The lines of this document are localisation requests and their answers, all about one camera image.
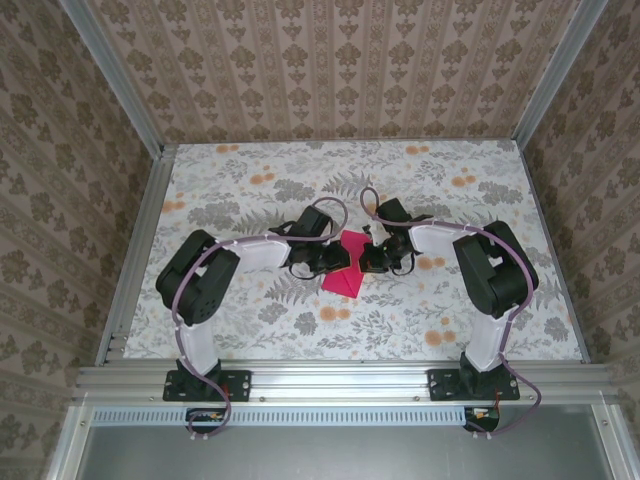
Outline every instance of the vented panel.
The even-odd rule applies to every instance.
[[[99,407],[92,426],[185,425],[184,407]],[[231,426],[464,425],[463,407],[235,407]]]

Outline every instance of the floral tablecloth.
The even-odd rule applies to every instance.
[[[155,280],[193,230],[229,239],[298,218],[313,199],[349,207],[348,229],[369,223],[358,195],[373,185],[411,215],[514,230],[540,277],[508,343],[513,359],[580,359],[567,302],[514,142],[385,141],[181,145],[146,268],[124,356],[178,355],[170,312]],[[334,219],[340,210],[323,206]],[[221,358],[458,358],[476,310],[455,257],[418,257],[404,277],[366,275],[357,299],[285,270],[236,275],[214,317]]]

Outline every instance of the damask wallpaper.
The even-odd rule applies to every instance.
[[[609,1],[525,156],[593,359],[640,439],[640,2]]]
[[[88,0],[165,143],[508,137],[578,0]]]
[[[57,1],[0,2],[0,478],[44,470],[151,160]]]

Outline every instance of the pink cloth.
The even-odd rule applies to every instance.
[[[364,244],[371,243],[371,239],[364,233],[345,230],[342,232],[340,241],[349,252],[351,266],[328,274],[322,282],[322,289],[345,297],[358,298],[358,292],[364,278],[364,273],[360,272],[358,261],[364,252]]]

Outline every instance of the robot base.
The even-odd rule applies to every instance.
[[[222,402],[211,386],[197,379],[176,361],[177,370],[170,370],[164,384],[165,402]],[[227,394],[232,402],[248,402],[251,394],[250,370],[222,370],[220,362],[206,375]]]
[[[503,365],[488,372],[478,372],[464,353],[460,356],[458,370],[428,370],[427,379],[432,401],[520,399],[518,381]]]

